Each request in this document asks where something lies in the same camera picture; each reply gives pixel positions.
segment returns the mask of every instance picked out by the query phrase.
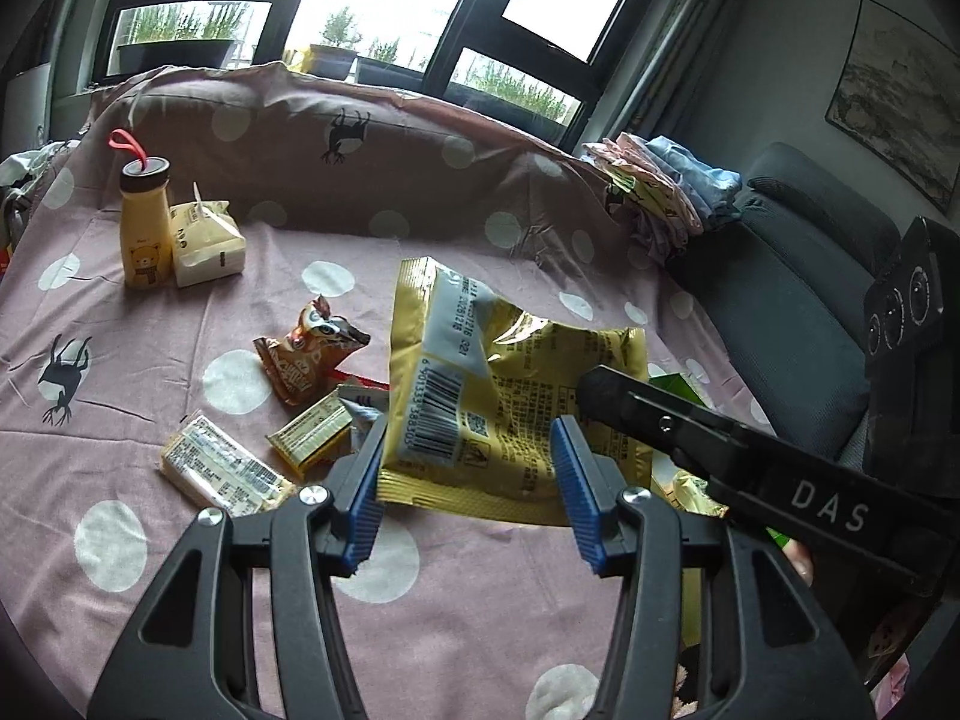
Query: cartoon bear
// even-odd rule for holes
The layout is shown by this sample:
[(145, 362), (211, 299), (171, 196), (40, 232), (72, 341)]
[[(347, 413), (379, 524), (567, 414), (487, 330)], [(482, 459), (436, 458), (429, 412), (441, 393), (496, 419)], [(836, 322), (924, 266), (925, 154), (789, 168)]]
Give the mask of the cartoon bear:
[(148, 284), (157, 283), (157, 264), (160, 262), (160, 244), (151, 247), (132, 248), (133, 272), (138, 276), (146, 276)]

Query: camera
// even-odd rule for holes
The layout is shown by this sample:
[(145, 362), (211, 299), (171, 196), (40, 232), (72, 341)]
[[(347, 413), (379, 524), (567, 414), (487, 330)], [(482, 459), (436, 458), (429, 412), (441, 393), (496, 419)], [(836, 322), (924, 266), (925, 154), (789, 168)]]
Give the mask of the camera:
[(864, 472), (911, 493), (960, 499), (960, 237), (916, 218), (867, 290), (864, 314)]

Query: pink bedsheet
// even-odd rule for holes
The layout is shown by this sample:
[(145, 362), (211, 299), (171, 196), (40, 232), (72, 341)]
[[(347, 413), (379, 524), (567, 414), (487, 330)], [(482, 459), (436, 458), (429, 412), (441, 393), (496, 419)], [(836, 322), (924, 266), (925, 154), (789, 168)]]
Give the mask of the pink bedsheet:
[[(159, 71), (96, 112), (0, 287), (0, 598), (79, 709), (196, 513), (158, 474), (158, 450), (204, 409), (281, 469), (264, 435), (292, 412), (251, 340), (285, 333), (314, 293), (373, 335), (344, 368), (385, 381), (397, 265), (430, 254), (544, 317), (642, 324), (651, 372), (683, 370), (730, 415), (763, 419), (703, 311), (605, 213), (602, 177), (523, 133), (280, 65)], [(124, 289), (114, 127), (171, 160), (174, 201), (192, 181), (230, 200), (242, 276)], [(85, 338), (89, 365), (66, 398)], [(44, 421), (65, 398), (70, 419)], [(338, 587), (368, 712), (391, 720), (582, 716), (618, 594), (568, 530), (402, 507)], [(261, 689), (278, 712), (261, 607)]]

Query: screw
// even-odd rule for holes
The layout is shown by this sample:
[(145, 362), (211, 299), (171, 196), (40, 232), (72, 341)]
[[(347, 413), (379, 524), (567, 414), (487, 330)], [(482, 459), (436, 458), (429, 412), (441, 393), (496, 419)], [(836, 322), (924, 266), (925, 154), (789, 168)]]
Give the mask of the screw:
[(301, 501), (307, 506), (315, 506), (330, 498), (330, 492), (323, 485), (308, 485), (301, 490)]
[(650, 497), (650, 490), (644, 488), (626, 488), (623, 490), (623, 500), (627, 503), (640, 503)]
[(197, 514), (197, 521), (205, 528), (213, 528), (224, 521), (224, 513), (219, 509), (210, 507)]

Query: framed painting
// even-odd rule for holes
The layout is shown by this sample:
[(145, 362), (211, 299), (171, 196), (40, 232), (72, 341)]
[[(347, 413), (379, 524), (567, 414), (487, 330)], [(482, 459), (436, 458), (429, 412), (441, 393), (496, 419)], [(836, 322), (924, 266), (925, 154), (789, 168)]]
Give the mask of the framed painting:
[(929, 32), (861, 0), (827, 121), (947, 210), (960, 173), (960, 56)]

